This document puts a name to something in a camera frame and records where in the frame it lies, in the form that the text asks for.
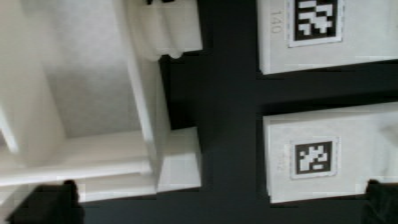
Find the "gripper right finger with grey tip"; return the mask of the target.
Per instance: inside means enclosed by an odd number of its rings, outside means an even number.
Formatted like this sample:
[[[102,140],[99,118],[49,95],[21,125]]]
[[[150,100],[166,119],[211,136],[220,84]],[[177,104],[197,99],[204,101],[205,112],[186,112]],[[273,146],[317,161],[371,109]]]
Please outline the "gripper right finger with grey tip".
[[[398,184],[367,182],[360,224],[398,224]]]

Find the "gripper left finger with black tip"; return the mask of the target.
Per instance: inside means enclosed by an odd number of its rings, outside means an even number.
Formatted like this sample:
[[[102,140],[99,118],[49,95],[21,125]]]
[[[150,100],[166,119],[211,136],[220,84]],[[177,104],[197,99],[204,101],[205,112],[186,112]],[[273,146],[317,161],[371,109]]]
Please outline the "gripper left finger with black tip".
[[[6,215],[6,224],[85,224],[77,186],[72,180],[33,188],[21,204]]]

